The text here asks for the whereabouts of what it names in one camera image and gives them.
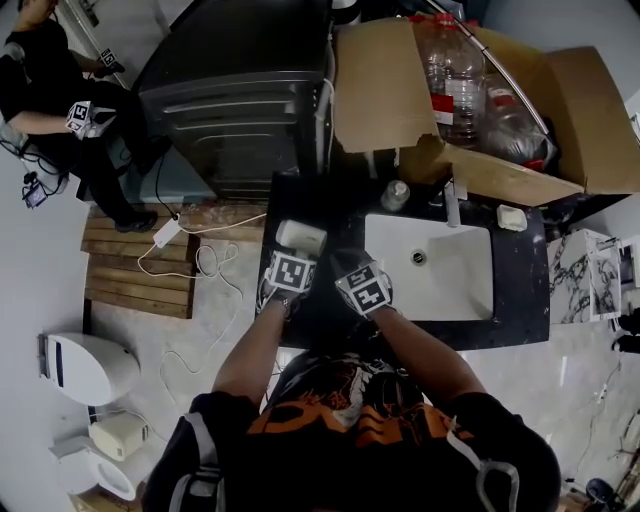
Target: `man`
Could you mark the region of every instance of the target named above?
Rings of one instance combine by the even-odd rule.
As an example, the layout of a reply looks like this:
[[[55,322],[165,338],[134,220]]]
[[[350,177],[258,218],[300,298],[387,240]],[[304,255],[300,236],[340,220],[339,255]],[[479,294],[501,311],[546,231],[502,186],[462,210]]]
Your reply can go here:
[[[197,506],[208,487],[192,485],[188,474],[221,474],[230,511],[556,510],[560,473],[547,443],[490,396],[455,351],[388,306],[370,319],[395,366],[358,355],[369,349],[350,352],[353,340],[344,354],[302,354],[260,413],[297,300],[273,294],[213,392],[194,400],[149,479],[146,512],[215,510],[215,501]],[[217,460],[202,448],[207,434]],[[200,467],[203,457],[209,464]]]
[[[5,122],[29,135],[29,142],[58,169],[87,183],[96,203],[115,221],[116,229],[147,231],[157,215],[131,207],[104,143],[99,138],[80,142],[66,127],[67,114],[74,103],[87,100],[115,109],[114,125],[143,175],[166,153],[170,143],[166,138],[149,141],[135,94],[108,82],[84,79],[83,72],[104,77],[112,71],[69,50],[64,30],[49,19],[57,4],[58,0],[19,0],[18,21],[7,43],[22,47],[24,67],[9,56],[0,59],[0,111]]]

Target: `black shirt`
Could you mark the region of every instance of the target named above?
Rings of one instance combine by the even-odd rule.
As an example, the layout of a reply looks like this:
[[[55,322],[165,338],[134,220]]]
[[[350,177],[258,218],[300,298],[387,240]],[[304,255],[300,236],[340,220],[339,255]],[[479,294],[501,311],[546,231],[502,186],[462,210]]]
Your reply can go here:
[[[303,354],[262,414],[248,398],[226,393],[199,396],[192,412],[202,414],[216,444],[230,511],[484,511],[477,470],[446,440],[453,416],[456,437],[480,459],[516,467],[519,512],[556,509],[556,457],[519,417],[483,393],[438,410],[380,360]],[[198,463],[193,431],[181,419],[149,479],[144,510],[167,511],[176,482]],[[501,473],[488,475],[497,511],[507,510],[510,485]]]
[[[84,79],[64,29],[47,20],[35,30],[12,32],[7,38],[11,42],[22,47],[25,61],[22,67],[10,57],[0,59],[0,111],[5,121],[23,110],[66,116]]]

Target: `soap dish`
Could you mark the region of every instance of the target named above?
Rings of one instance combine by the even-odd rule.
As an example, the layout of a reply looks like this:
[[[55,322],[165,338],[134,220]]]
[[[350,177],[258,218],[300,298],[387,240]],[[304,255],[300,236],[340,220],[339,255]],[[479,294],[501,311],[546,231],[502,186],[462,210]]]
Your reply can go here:
[[[524,231],[527,229],[527,217],[519,208],[501,204],[498,206],[498,226],[510,231]]]

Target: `sink drain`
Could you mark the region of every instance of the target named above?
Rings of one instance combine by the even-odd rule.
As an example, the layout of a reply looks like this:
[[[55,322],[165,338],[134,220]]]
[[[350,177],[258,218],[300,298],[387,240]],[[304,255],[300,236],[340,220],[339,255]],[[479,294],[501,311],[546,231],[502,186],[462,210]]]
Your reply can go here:
[[[415,250],[411,253],[411,262],[417,267],[420,267],[427,262],[427,255],[424,251]]]

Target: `marble wall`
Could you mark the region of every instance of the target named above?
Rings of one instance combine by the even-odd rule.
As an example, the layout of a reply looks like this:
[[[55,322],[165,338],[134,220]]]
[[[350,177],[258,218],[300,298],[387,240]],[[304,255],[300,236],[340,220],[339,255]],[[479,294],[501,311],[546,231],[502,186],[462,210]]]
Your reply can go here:
[[[548,244],[552,324],[620,316],[620,256],[609,240],[583,229]]]

